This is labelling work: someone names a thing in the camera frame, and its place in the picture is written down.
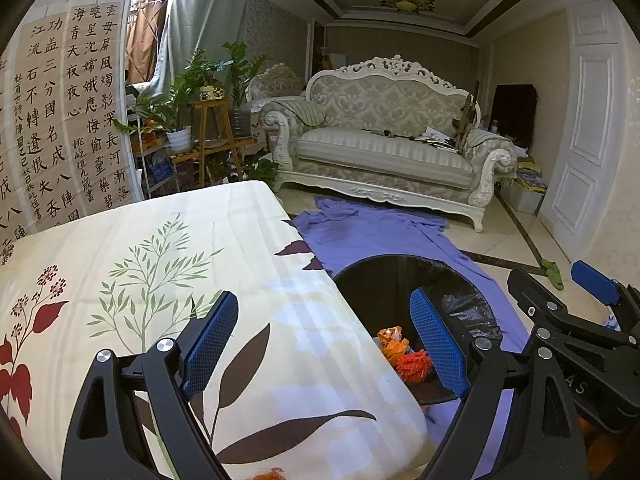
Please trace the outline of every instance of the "floral tablecloth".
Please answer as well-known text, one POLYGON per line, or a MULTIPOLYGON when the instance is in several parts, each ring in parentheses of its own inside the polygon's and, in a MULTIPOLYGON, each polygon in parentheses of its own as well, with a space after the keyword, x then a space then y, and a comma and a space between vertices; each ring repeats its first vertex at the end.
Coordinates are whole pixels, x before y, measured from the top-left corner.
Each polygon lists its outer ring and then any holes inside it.
MULTIPOLYGON (((60 478, 96 352, 175 336, 219 290, 239 319, 204 394, 201 430, 236 480, 383 480, 433 453, 420 407, 261 182, 120 207, 21 239, 0 267, 0 404, 60 478)), ((171 476, 144 394, 138 406, 171 476)))

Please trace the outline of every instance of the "striped seat cushion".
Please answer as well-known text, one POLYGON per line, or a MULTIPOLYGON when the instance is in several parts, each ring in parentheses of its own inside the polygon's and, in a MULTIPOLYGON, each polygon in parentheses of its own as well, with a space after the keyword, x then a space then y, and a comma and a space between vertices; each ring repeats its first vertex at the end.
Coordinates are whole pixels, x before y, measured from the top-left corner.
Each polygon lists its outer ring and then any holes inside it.
POLYGON ((473 168, 458 153, 364 130, 318 128, 296 142, 299 158, 467 189, 473 168))

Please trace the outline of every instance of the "white door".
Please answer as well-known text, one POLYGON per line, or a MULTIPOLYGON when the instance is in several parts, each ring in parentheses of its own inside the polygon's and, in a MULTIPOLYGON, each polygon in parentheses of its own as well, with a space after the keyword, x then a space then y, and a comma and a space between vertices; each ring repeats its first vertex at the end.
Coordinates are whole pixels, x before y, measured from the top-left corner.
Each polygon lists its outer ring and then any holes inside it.
POLYGON ((610 0, 569 9, 569 97, 564 133, 540 220, 573 262, 606 206, 622 143, 626 73, 622 18, 610 0))

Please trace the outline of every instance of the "calligraphy scroll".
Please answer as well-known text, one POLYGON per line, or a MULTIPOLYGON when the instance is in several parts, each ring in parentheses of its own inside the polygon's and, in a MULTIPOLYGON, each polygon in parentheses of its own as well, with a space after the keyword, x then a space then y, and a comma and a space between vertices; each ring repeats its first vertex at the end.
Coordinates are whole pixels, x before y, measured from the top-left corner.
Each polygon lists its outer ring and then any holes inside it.
POLYGON ((122 120, 124 0, 55 1, 26 16, 0 58, 4 246, 140 199, 129 139, 113 124, 122 120))

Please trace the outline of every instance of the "black trash bag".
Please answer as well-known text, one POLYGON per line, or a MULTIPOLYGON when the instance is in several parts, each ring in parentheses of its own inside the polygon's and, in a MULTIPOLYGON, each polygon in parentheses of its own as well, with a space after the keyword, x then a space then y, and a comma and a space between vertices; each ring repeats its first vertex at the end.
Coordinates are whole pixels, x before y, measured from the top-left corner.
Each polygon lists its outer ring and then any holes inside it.
POLYGON ((365 258, 334 276, 338 290, 367 332, 399 325, 415 351, 424 348, 409 314, 411 293, 423 287, 436 306, 457 317, 473 337, 500 346, 502 332, 491 307, 476 286, 447 264, 406 254, 365 258))

